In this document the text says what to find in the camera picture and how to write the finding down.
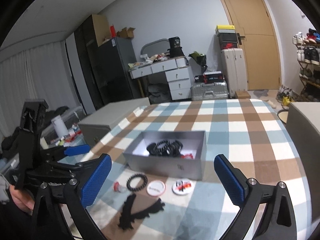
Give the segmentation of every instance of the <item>door handle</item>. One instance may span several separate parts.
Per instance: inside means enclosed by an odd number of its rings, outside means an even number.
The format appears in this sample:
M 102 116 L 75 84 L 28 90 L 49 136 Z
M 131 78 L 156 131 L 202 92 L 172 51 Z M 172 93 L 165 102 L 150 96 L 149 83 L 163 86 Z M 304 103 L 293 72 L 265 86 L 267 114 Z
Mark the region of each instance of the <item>door handle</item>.
M 240 33 L 237 33 L 239 45 L 242 45 L 241 39 L 245 39 L 245 36 L 240 36 Z

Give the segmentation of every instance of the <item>white desk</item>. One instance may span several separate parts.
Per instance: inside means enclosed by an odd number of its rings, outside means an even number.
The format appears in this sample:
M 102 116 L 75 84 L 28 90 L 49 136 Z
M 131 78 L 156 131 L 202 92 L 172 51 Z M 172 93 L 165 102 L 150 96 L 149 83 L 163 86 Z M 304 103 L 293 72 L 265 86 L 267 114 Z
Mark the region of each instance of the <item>white desk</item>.
M 136 79 L 165 72 L 172 100 L 187 99 L 191 98 L 191 86 L 194 84 L 194 75 L 187 62 L 185 57 L 172 58 L 132 70 L 130 75 Z

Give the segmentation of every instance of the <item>white round badge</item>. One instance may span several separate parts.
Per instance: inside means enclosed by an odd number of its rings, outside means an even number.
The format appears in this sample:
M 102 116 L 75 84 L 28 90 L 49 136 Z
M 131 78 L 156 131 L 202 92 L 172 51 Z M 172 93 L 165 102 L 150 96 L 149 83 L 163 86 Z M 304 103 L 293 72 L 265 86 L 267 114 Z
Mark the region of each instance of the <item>white round badge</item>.
M 154 180 L 148 184 L 147 193 L 152 197 L 159 197 L 165 192 L 165 184 L 160 180 Z
M 177 195 L 187 195 L 193 190 L 193 183 L 189 179 L 178 179 L 172 185 L 172 191 Z

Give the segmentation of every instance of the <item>ceiling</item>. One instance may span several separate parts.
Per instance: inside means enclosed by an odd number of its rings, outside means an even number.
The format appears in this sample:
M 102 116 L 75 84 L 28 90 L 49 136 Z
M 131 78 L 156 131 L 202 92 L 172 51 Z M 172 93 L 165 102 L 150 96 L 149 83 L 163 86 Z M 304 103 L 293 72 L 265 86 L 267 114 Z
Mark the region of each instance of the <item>ceiling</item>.
M 16 46 L 21 41 L 25 44 L 30 40 L 37 42 L 43 35 L 49 39 L 63 40 L 90 14 L 99 13 L 113 1 L 35 0 L 12 27 L 0 50 Z

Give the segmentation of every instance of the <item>hand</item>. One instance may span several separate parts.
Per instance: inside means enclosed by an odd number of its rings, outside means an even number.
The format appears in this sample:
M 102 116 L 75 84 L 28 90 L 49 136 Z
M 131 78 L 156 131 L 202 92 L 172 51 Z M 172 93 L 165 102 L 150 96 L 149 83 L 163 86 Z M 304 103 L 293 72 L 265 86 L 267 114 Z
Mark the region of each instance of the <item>hand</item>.
M 9 185 L 9 191 L 16 206 L 26 213 L 31 213 L 35 202 L 29 193 L 25 190 L 14 189 L 12 185 Z

